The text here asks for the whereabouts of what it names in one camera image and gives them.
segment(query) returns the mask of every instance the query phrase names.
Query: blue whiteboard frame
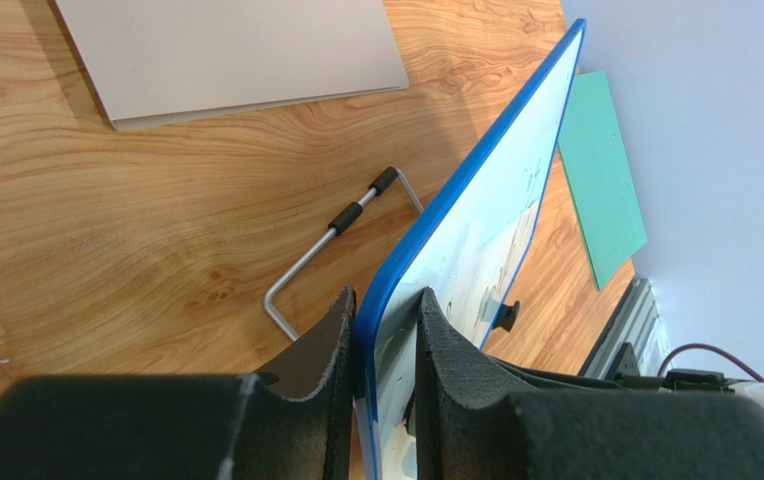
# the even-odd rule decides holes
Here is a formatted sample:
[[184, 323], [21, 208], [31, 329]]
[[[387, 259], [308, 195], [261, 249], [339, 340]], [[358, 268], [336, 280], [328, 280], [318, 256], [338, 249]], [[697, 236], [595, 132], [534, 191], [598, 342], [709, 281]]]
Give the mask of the blue whiteboard frame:
[[[355, 382], [356, 393], [355, 397], [357, 401], [365, 401], [370, 411], [371, 422], [378, 421], [378, 409], [376, 405], [376, 372], [375, 372], [375, 358], [374, 351], [376, 346], [376, 337], [379, 331], [380, 322], [385, 311], [385, 308], [390, 300], [395, 288], [400, 280], [403, 278], [406, 270], [411, 266], [412, 262], [417, 257], [418, 253], [427, 243], [429, 238], [438, 228], [441, 221], [450, 211], [454, 203], [459, 199], [462, 192], [474, 178], [476, 173], [480, 170], [483, 163], [488, 156], [497, 146], [500, 139], [509, 129], [512, 122], [518, 117], [519, 113], [527, 105], [530, 98], [542, 85], [542, 82], [547, 77], [548, 73], [555, 67], [557, 61], [562, 54], [567, 50], [571, 42], [581, 35], [581, 50], [583, 44], [583, 37], [586, 30], [586, 20], [576, 20], [562, 39], [557, 43], [554, 49], [548, 54], [541, 65], [536, 69], [530, 79], [524, 84], [522, 89], [515, 95], [509, 105], [498, 116], [497, 120], [489, 127], [485, 135], [477, 142], [473, 150], [468, 154], [465, 160], [459, 165], [450, 180], [441, 188], [438, 195], [432, 200], [429, 206], [426, 208], [423, 214], [418, 217], [414, 225], [409, 229], [403, 239], [397, 244], [379, 271], [373, 278], [373, 281], [368, 288], [367, 294], [361, 307], [358, 311], [355, 321], [355, 329], [353, 332], [353, 340], [358, 355], [358, 362], [360, 364], [360, 371], [358, 372], [358, 378]], [[575, 66], [580, 58], [580, 50], [578, 50], [577, 58], [575, 58]], [[569, 92], [571, 91], [571, 84], [574, 81], [574, 75], [569, 80]], [[566, 97], [566, 105], [563, 106], [563, 116], [565, 114], [565, 108], [568, 104], [568, 97]], [[554, 150], [556, 150], [557, 138], [554, 139]], [[542, 200], [544, 200], [544, 191], [542, 192]], [[541, 202], [539, 212], [537, 213], [536, 222], [538, 222], [538, 215], [541, 212]], [[524, 258], [526, 258], [527, 252], [530, 249], [530, 243], [532, 242], [532, 236], [527, 240], [528, 244], [524, 250], [524, 254], [518, 264], [518, 269], [521, 267]], [[517, 276], [517, 270], [513, 276], [512, 283]], [[509, 289], [504, 292], [503, 298], [509, 293]], [[362, 450], [365, 450], [367, 446], [362, 445]], [[375, 445], [370, 446], [372, 450], [376, 450]], [[375, 477], [378, 478], [379, 472], [376, 471], [374, 466]]]

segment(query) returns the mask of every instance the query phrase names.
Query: wooden table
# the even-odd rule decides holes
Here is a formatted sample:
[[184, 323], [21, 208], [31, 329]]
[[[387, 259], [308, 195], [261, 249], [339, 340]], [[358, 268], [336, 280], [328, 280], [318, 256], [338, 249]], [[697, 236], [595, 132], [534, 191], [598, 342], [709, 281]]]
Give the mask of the wooden table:
[[[269, 360], [288, 340], [266, 288], [384, 167], [431, 200], [565, 30], [556, 0], [385, 4], [406, 91], [121, 134], [47, 0], [0, 0], [0, 392]], [[297, 330], [342, 285], [365, 291], [414, 216], [399, 188], [371, 203], [282, 293]], [[511, 294], [523, 318], [489, 352], [575, 372], [632, 274], [595, 290], [555, 161]]]

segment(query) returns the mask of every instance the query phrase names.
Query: green board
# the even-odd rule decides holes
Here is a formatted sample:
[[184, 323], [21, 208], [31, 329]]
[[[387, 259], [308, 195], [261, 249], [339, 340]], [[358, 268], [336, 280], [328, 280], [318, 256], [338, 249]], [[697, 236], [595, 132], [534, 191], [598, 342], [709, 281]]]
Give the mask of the green board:
[[604, 72], [575, 77], [559, 148], [595, 285], [602, 290], [647, 240]]

